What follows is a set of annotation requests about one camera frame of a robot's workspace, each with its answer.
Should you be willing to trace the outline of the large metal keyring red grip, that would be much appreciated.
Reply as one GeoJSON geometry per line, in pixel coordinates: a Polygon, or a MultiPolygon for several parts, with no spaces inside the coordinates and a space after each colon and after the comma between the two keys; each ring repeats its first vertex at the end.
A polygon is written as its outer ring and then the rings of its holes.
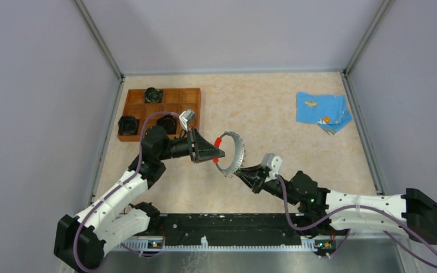
{"type": "Polygon", "coordinates": [[[232,177],[239,169],[243,166],[243,161],[245,157],[245,145],[243,143],[243,139],[239,134],[234,131],[225,131],[221,134],[215,141],[214,146],[216,148],[220,147],[222,139],[224,137],[230,137],[234,141],[234,157],[231,161],[230,165],[226,168],[222,168],[219,166],[219,158],[213,158],[212,161],[217,167],[217,169],[225,176],[232,177]]]}

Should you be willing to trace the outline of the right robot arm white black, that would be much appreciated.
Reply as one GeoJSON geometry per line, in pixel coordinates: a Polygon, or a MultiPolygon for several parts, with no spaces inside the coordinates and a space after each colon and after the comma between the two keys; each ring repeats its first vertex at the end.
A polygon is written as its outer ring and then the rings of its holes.
{"type": "Polygon", "coordinates": [[[404,194],[361,196],[319,187],[303,171],[290,180],[267,166],[241,168],[235,172],[254,193],[266,191],[298,205],[314,232],[362,229],[387,231],[437,245],[437,202],[416,188],[404,194]]]}

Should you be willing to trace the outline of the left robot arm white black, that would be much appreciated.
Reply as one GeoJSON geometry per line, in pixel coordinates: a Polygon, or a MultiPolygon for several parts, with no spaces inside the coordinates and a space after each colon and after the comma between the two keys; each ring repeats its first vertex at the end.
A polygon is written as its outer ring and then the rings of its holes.
{"type": "Polygon", "coordinates": [[[107,254],[138,233],[159,230],[159,210],[142,202],[122,215],[139,195],[148,191],[164,174],[164,160],[190,157],[193,163],[222,158],[225,152],[200,135],[196,128],[181,138],[170,139],[161,126],[143,134],[138,156],[121,178],[89,207],[57,224],[54,255],[79,272],[95,272],[107,254]]]}

